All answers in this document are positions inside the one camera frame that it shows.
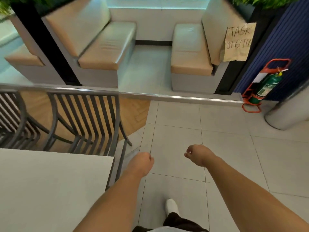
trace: white table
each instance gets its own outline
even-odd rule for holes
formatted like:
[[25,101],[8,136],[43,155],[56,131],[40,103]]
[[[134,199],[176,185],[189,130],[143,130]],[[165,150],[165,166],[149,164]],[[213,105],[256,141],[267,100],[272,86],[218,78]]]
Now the white table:
[[104,193],[113,159],[0,149],[0,231],[71,232]]

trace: sneaker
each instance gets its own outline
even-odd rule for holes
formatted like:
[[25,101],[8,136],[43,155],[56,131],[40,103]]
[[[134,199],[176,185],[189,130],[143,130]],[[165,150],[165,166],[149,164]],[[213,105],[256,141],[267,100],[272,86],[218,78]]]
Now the sneaker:
[[179,215],[178,206],[172,198],[166,200],[165,202],[165,213],[166,216],[170,213],[177,213]]

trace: blue ribbed wall panel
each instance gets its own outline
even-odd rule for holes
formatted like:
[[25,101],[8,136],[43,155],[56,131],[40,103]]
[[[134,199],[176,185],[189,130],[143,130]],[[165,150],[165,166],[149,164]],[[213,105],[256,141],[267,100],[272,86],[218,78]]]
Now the blue ribbed wall panel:
[[273,58],[291,58],[289,70],[267,96],[280,101],[309,78],[309,0],[291,4],[269,35],[234,92],[242,93]]

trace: window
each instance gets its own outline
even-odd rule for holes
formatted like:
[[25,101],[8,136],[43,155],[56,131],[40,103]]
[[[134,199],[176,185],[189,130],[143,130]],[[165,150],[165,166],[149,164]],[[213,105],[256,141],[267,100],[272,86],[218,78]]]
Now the window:
[[110,8],[205,9],[209,0],[106,0]]

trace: hand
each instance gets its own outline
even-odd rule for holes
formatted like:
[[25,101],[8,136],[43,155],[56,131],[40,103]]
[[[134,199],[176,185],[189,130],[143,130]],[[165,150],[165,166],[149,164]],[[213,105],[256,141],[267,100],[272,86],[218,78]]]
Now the hand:
[[150,172],[154,163],[154,158],[148,152],[139,152],[130,160],[126,172],[142,178]]
[[201,167],[206,167],[207,161],[216,156],[208,147],[203,145],[189,146],[184,155],[194,164]]

